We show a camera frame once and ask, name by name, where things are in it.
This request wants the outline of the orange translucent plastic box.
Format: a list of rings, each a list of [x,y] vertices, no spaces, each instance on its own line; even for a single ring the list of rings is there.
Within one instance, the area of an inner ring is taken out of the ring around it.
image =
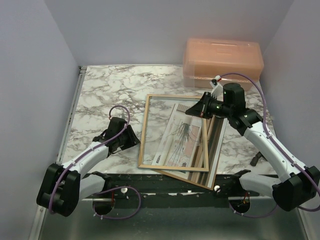
[[[240,73],[258,82],[264,68],[257,42],[190,38],[183,56],[183,83],[186,87],[210,88],[217,75]]]

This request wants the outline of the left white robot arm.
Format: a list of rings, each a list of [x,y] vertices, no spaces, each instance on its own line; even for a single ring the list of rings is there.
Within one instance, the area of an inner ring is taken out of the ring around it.
[[[63,164],[52,163],[42,180],[36,203],[51,213],[68,217],[78,202],[91,196],[107,197],[113,188],[113,178],[91,171],[117,150],[126,150],[140,143],[131,125],[119,117],[112,117],[108,128],[93,138],[82,153]]]

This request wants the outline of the glossy plant photo board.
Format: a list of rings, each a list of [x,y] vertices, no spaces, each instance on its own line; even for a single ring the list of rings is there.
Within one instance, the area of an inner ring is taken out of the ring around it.
[[[212,190],[227,120],[186,115],[187,105],[173,106],[152,161],[162,174]]]

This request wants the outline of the blue wooden picture frame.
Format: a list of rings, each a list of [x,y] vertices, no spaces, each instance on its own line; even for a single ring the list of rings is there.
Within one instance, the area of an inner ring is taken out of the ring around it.
[[[199,100],[200,96],[147,95],[139,168],[205,173],[213,169],[227,121],[187,115]]]

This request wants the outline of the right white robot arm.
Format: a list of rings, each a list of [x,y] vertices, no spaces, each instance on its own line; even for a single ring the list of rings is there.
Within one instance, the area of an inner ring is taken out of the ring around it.
[[[308,167],[294,157],[264,126],[263,118],[246,107],[245,91],[238,83],[216,83],[212,92],[186,110],[186,115],[211,119],[227,119],[229,125],[250,141],[270,163],[277,177],[242,170],[233,175],[230,191],[241,196],[253,191],[273,198],[284,211],[301,208],[319,193],[320,171]]]

